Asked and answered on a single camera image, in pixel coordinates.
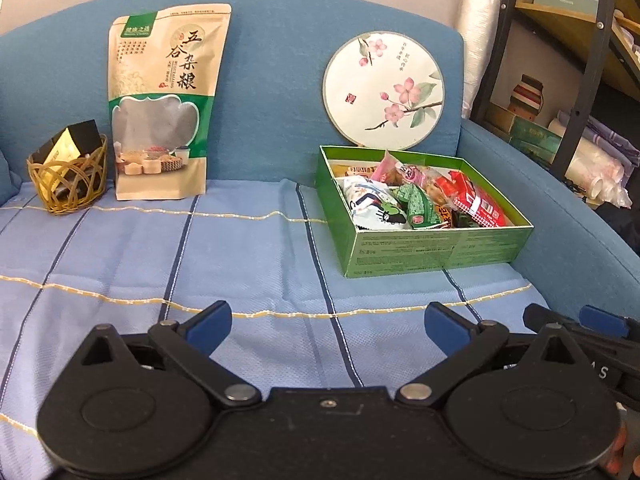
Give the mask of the black metal shelf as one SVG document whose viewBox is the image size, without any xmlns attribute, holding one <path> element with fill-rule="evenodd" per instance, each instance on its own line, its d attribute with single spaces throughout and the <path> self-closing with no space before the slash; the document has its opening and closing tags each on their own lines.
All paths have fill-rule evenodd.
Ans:
<svg viewBox="0 0 640 480">
<path fill-rule="evenodd" d="M 622 30 L 639 33 L 639 0 L 598 0 L 597 13 L 552 8 L 522 0 L 500 0 L 497 31 L 487 70 L 472 107 L 473 122 L 482 122 L 494 91 L 515 13 L 582 69 L 582 79 L 558 154 L 550 172 L 559 180 L 566 174 L 582 130 L 587 125 L 600 84 L 604 82 L 631 99 L 639 99 L 639 61 L 626 44 Z"/>
</svg>

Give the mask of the large grain pouch bag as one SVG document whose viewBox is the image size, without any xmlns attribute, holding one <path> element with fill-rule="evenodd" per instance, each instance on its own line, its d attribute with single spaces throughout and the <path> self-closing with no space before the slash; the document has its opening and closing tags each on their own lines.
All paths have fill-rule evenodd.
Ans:
<svg viewBox="0 0 640 480">
<path fill-rule="evenodd" d="M 111 24 L 107 101 L 118 200 L 182 200 L 205 192 L 231 12 L 228 3 L 189 4 Z"/>
</svg>

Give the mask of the red biscuit packet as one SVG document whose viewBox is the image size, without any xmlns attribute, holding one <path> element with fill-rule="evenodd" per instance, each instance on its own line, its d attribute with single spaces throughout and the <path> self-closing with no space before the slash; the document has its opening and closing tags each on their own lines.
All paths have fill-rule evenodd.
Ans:
<svg viewBox="0 0 640 480">
<path fill-rule="evenodd" d="M 450 170 L 435 180 L 449 203 L 458 211 L 468 214 L 482 228 L 504 228 L 506 216 L 497 202 L 479 185 L 461 171 Z"/>
</svg>

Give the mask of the yellow woven basket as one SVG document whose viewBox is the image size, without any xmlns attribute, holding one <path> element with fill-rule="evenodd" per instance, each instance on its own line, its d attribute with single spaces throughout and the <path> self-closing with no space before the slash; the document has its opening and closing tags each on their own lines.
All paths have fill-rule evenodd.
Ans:
<svg viewBox="0 0 640 480">
<path fill-rule="evenodd" d="M 88 208 L 106 190 L 107 137 L 100 134 L 101 144 L 90 154 L 73 160 L 51 159 L 36 162 L 34 155 L 26 159 L 30 180 L 49 214 L 71 214 Z"/>
</svg>

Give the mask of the blue sofa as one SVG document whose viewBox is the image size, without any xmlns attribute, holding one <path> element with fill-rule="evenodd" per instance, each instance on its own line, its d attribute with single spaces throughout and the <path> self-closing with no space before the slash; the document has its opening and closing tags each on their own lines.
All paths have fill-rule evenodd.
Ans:
<svg viewBox="0 0 640 480">
<path fill-rule="evenodd" d="M 514 266 L 552 309 L 586 304 L 639 313 L 639 259 L 551 174 L 461 115 L 463 42 L 452 28 L 363 0 L 92 0 L 1 38 L 1 151 L 24 174 L 27 156 L 72 122 L 111 128 L 107 44 L 124 15 L 194 3 L 227 3 L 231 21 L 220 66 L 207 170 L 213 179 L 314 180 L 323 144 L 341 136 L 324 109 L 322 76 L 332 54 L 370 30 L 392 30 L 431 52 L 445 107 L 423 153 L 458 155 L 533 223 Z"/>
</svg>

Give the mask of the pink snack packet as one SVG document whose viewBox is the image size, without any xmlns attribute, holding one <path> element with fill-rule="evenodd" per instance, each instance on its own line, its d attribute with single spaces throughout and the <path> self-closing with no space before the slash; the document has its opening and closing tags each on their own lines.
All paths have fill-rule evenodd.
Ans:
<svg viewBox="0 0 640 480">
<path fill-rule="evenodd" d="M 387 186 L 401 186 L 405 183 L 413 183 L 422 188 L 425 174 L 418 166 L 404 164 L 391 152 L 386 151 L 370 179 L 384 183 Z"/>
</svg>

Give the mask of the white black snack packet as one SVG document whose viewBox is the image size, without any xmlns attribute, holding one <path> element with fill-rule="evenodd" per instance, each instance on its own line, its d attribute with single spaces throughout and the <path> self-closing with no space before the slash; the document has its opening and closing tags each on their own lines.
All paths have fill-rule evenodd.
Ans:
<svg viewBox="0 0 640 480">
<path fill-rule="evenodd" d="M 352 217 L 352 223 L 366 231 L 408 229 L 408 220 L 388 187 L 363 176 L 337 179 Z"/>
</svg>

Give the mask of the black gold box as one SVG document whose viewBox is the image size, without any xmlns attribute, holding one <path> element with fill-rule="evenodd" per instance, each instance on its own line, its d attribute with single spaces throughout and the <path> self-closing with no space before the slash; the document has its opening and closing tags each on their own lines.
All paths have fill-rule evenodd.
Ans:
<svg viewBox="0 0 640 480">
<path fill-rule="evenodd" d="M 60 165 L 52 166 L 52 162 L 73 162 L 87 155 L 91 155 L 102 145 L 98 126 L 94 119 L 69 125 L 61 130 L 30 156 L 33 164 L 47 165 L 53 170 L 58 170 L 65 176 L 66 168 Z"/>
</svg>

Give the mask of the striped ceramic vase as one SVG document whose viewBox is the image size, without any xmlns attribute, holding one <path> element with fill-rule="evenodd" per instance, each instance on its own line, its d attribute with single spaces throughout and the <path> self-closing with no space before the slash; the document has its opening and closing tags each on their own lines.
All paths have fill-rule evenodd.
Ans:
<svg viewBox="0 0 640 480">
<path fill-rule="evenodd" d="M 544 84 L 532 76 L 523 74 L 511 92 L 508 110 L 533 122 L 543 106 Z"/>
</svg>

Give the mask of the green box on shelf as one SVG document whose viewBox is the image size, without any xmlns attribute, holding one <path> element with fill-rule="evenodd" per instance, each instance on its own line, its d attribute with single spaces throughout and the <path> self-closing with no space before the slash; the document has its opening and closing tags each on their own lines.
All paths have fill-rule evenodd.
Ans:
<svg viewBox="0 0 640 480">
<path fill-rule="evenodd" d="M 486 125 L 496 136 L 500 136 L 524 154 L 552 164 L 561 138 L 550 130 L 518 116 L 494 103 L 487 107 Z"/>
</svg>

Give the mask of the clear plastic roll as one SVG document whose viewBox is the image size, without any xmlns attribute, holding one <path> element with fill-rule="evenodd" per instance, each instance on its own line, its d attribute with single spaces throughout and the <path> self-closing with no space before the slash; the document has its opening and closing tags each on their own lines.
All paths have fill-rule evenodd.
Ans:
<svg viewBox="0 0 640 480">
<path fill-rule="evenodd" d="M 460 0 L 454 28 L 464 42 L 462 116 L 470 118 L 498 27 L 500 0 Z"/>
</svg>

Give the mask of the blue cushion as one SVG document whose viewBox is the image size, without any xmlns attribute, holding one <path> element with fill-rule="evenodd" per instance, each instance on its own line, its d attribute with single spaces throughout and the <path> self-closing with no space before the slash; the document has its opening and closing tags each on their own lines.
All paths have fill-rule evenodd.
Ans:
<svg viewBox="0 0 640 480">
<path fill-rule="evenodd" d="M 21 177 L 10 168 L 3 153 L 0 152 L 0 205 L 5 204 L 20 192 L 21 185 Z"/>
</svg>

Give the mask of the green snack packet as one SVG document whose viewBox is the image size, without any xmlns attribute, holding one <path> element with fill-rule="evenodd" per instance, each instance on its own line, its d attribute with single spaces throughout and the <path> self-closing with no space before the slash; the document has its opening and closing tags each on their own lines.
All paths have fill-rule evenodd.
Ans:
<svg viewBox="0 0 640 480">
<path fill-rule="evenodd" d="M 413 229 L 431 229 L 442 224 L 442 218 L 425 192 L 414 183 L 405 183 L 392 189 L 394 199 L 405 211 Z"/>
</svg>

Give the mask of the green cardboard box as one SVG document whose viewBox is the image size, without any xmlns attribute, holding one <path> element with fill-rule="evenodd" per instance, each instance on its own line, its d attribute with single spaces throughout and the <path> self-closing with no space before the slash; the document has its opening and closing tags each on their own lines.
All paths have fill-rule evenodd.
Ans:
<svg viewBox="0 0 640 480">
<path fill-rule="evenodd" d="M 376 148 L 322 145 L 316 187 L 338 261 L 348 278 L 367 278 L 421 271 L 484 266 L 513 261 L 534 226 L 498 188 L 465 159 L 435 154 L 393 151 L 401 162 L 458 170 L 470 178 L 500 206 L 509 219 L 501 228 L 461 228 L 401 231 L 363 230 L 352 221 L 343 191 L 330 162 L 380 162 L 384 152 Z"/>
</svg>

